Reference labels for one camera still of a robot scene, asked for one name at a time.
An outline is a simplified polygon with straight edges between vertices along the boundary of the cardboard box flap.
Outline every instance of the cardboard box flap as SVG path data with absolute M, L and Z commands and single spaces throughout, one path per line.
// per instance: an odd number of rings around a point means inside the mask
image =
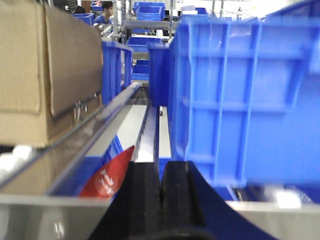
M 38 113 L 41 6 L 30 1 L 0 1 L 0 16 L 0 111 Z
M 93 26 L 72 15 L 45 9 L 51 113 L 57 116 L 101 90 L 101 37 Z

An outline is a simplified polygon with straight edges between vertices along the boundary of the blue shirt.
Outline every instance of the blue shirt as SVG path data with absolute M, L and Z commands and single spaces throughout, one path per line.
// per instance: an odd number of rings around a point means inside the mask
M 94 24 L 111 24 L 111 19 L 108 19 L 108 21 L 106 21 L 104 16 L 101 14 L 94 19 L 93 23 Z

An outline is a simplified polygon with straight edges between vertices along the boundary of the black hair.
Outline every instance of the black hair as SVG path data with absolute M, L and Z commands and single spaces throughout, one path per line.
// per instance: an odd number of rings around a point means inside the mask
M 113 6 L 113 2 L 112 1 L 103 1 L 102 2 L 102 8 L 103 9 L 109 9 Z

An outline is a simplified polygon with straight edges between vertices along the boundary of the metal shelf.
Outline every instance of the metal shelf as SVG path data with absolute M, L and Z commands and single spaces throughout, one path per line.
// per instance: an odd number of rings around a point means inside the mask
M 170 22 L 168 21 L 139 21 L 139 20 L 124 20 L 123 26 L 127 29 L 159 29 L 169 30 Z M 172 23 L 172 29 L 176 29 L 178 22 Z

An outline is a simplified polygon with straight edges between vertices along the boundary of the cardboard box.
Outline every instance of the cardboard box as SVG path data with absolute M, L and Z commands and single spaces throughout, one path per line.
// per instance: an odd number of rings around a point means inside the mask
M 73 127 L 75 104 L 101 90 L 100 35 L 34 0 L 1 0 L 0 32 L 0 145 L 50 145 Z

